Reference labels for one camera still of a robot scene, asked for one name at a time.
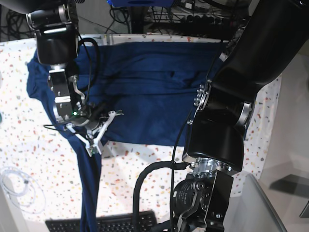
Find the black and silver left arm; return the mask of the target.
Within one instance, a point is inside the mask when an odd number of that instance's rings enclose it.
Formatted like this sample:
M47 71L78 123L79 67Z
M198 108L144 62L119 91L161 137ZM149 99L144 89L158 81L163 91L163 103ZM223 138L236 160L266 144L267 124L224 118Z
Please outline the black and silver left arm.
M181 163L155 162L139 175L133 192L133 230L140 230L140 189L154 170L191 168L171 184L169 220L153 231L224 231L233 175L241 172L244 137L262 87L277 78L309 38L306 0L261 0L235 48L197 92L191 132Z

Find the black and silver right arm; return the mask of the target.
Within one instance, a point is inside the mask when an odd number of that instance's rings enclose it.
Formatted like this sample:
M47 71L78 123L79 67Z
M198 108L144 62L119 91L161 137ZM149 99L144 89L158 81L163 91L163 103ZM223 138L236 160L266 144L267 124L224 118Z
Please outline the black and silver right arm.
M89 105L88 94L77 86L78 67L75 59L79 46L85 42L98 47L95 40L79 40L76 5L80 0L2 0L2 5L24 14L37 41L41 64L50 65L48 85L55 94L54 115L58 123L72 123L87 131L107 128L102 119L103 107Z

